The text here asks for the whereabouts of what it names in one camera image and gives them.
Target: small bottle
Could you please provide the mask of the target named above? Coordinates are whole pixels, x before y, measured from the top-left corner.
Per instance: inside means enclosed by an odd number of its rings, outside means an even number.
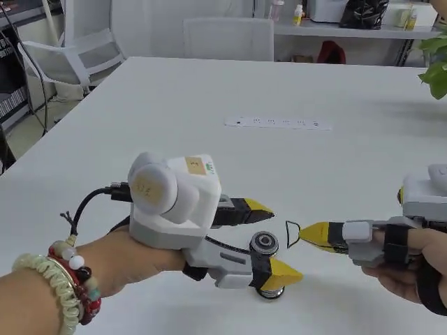
[[[408,22],[411,14],[411,9],[401,9],[397,12],[396,15],[396,27],[397,28],[405,28],[406,23]]]
[[[413,30],[414,26],[416,25],[417,18],[418,18],[418,13],[417,13],[416,9],[413,9],[411,11],[410,18],[408,19],[408,21],[406,23],[405,30]]]
[[[302,18],[302,5],[297,5],[295,13],[293,14],[293,25],[299,26],[301,24],[301,18]]]
[[[284,0],[272,0],[270,5],[270,12],[268,13],[268,18],[274,22],[279,21],[279,15],[281,14],[281,9],[284,6]]]

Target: white power strip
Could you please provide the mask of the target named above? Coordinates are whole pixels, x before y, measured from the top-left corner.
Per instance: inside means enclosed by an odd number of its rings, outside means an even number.
[[[276,117],[229,117],[225,120],[226,126],[255,127],[255,128],[286,128],[330,131],[332,126],[319,121],[303,119],[280,119]]]

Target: beaded bracelet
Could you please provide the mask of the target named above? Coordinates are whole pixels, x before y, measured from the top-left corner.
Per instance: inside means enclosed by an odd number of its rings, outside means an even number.
[[[79,323],[80,300],[75,293],[75,283],[70,274],[57,261],[42,255],[24,254],[13,264],[13,271],[33,269],[50,282],[62,307],[63,324],[60,335],[73,335]]]
[[[88,325],[101,310],[101,293],[91,269],[85,266],[84,258],[74,247],[75,240],[76,236],[71,235],[66,241],[56,241],[48,249],[48,257],[55,259],[71,275],[76,297],[83,307],[80,324]]]

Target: human hand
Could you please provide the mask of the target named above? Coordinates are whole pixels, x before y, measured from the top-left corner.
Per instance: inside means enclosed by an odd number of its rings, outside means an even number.
[[[383,243],[384,233],[375,232],[374,238]],[[447,234],[432,229],[410,229],[408,247],[421,250],[427,262],[442,275],[439,295],[444,306],[447,306]],[[376,277],[388,291],[420,304],[416,289],[416,271],[398,271],[386,267],[362,268],[362,270],[366,275]]]
[[[98,279],[102,297],[115,295],[125,285],[162,271],[180,271],[185,263],[181,251],[154,249],[138,243],[129,235],[129,227],[80,246],[78,253]]]

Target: black strap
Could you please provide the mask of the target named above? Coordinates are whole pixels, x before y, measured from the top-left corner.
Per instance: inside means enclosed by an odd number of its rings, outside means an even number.
[[[383,244],[383,258],[387,265],[394,268],[405,269],[409,263],[408,257],[408,230],[405,225],[386,225],[385,241]]]
[[[425,258],[416,272],[416,286],[420,302],[431,312],[447,316],[447,308],[444,306],[439,295],[440,274],[432,267]]]
[[[114,226],[109,233],[114,232],[116,229],[124,227],[126,225],[130,225],[131,224],[131,217],[127,216],[123,221],[121,221],[120,223],[118,223],[116,226]]]
[[[206,267],[190,267],[186,262],[183,268],[183,274],[195,281],[201,281],[207,276],[208,268]]]

